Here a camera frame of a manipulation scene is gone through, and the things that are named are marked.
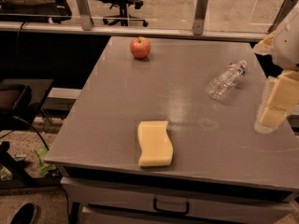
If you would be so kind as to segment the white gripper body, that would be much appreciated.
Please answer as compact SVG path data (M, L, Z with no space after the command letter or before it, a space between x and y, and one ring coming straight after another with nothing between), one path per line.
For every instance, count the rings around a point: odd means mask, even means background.
M299 4L277 26L276 30L258 42L253 51L270 55L272 63L285 70L299 70Z

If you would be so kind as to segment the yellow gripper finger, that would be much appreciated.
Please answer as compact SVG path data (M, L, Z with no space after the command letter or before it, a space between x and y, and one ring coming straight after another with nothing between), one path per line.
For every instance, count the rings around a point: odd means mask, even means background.
M278 77L269 77L263 87L254 129L271 133L299 104L299 72L283 71Z

